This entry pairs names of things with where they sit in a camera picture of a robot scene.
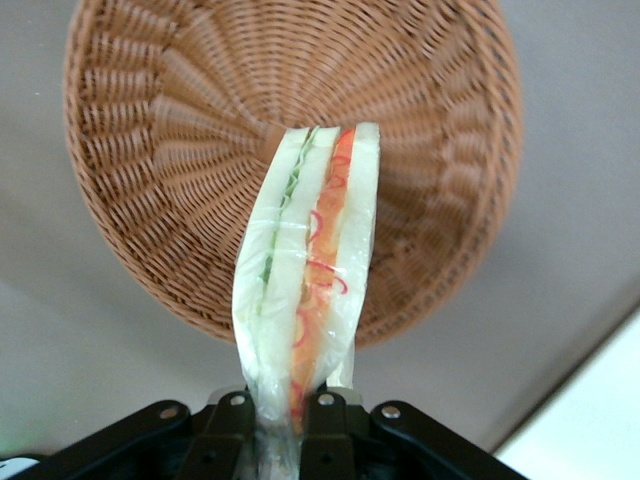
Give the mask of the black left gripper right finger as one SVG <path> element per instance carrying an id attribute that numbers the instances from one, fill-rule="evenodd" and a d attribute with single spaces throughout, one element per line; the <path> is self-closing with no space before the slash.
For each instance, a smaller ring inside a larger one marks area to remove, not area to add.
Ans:
<path id="1" fill-rule="evenodd" d="M 416 407 L 366 411 L 353 390 L 307 399 L 301 479 L 521 479 L 522 474 Z"/>

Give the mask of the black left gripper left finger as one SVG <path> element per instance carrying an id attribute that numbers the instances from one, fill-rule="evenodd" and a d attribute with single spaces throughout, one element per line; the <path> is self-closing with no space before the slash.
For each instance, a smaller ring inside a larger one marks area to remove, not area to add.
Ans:
<path id="1" fill-rule="evenodd" d="M 230 391 L 194 414 L 160 401 L 80 440 L 37 466 L 39 479 L 239 479 L 255 409 Z"/>

